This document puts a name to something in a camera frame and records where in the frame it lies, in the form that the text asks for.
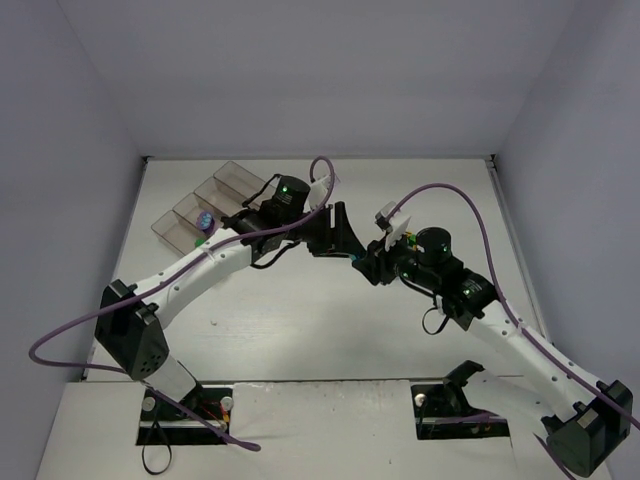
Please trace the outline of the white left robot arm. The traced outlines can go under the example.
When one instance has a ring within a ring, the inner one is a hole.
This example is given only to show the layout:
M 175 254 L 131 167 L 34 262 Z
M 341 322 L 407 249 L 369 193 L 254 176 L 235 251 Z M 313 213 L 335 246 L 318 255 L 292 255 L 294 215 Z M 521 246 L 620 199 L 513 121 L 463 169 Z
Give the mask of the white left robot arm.
M 202 386 L 170 353 L 164 331 L 214 285 L 282 245 L 306 244 L 315 257 L 356 260 L 365 248 L 343 203 L 329 204 L 330 177 L 312 183 L 280 177 L 258 208 L 249 205 L 222 221 L 191 253 L 138 283 L 115 280 L 103 291 L 94 336 L 132 380 L 188 404 Z

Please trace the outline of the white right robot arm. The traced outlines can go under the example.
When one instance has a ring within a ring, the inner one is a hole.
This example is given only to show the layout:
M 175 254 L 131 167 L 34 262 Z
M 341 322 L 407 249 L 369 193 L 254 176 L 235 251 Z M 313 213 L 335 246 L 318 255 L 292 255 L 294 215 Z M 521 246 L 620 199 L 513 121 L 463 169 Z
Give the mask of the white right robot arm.
M 403 234 L 393 245 L 373 241 L 353 261 L 372 285 L 395 279 L 433 300 L 445 319 L 492 347 L 516 367 L 538 395 L 524 408 L 507 404 L 506 417 L 533 422 L 563 469 L 587 478 L 629 436 L 633 393 L 582 369 L 518 319 L 497 286 L 467 268 L 439 227 Z

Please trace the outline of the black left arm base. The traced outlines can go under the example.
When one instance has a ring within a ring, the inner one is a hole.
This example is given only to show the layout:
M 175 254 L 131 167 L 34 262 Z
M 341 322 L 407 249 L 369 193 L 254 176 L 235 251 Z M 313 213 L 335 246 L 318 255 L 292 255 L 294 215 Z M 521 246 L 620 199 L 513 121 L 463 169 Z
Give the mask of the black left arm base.
M 194 411 L 211 425 L 229 432 L 233 390 L 228 386 L 205 386 L 202 406 Z M 138 446 L 213 446 L 226 441 L 179 409 L 161 400 L 151 390 L 144 392 L 136 444 Z

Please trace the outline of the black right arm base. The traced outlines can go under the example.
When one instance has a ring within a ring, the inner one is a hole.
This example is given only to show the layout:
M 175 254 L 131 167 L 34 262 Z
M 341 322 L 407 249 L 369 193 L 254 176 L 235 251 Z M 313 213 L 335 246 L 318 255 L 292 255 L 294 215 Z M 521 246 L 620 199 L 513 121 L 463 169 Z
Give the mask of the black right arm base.
M 483 371 L 482 365 L 467 360 L 439 383 L 413 383 L 410 386 L 415 433 L 419 441 L 481 440 L 510 436 L 505 419 L 488 410 L 473 407 L 464 393 L 468 380 Z

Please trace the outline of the purple butterfly lego piece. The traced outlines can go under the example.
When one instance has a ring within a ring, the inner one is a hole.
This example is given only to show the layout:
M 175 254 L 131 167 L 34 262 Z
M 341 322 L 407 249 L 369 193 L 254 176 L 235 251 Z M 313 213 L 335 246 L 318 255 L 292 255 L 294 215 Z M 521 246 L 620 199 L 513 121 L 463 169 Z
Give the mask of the purple butterfly lego piece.
M 210 237 L 215 231 L 216 220 L 211 212 L 201 211 L 196 218 L 195 226 L 206 237 Z

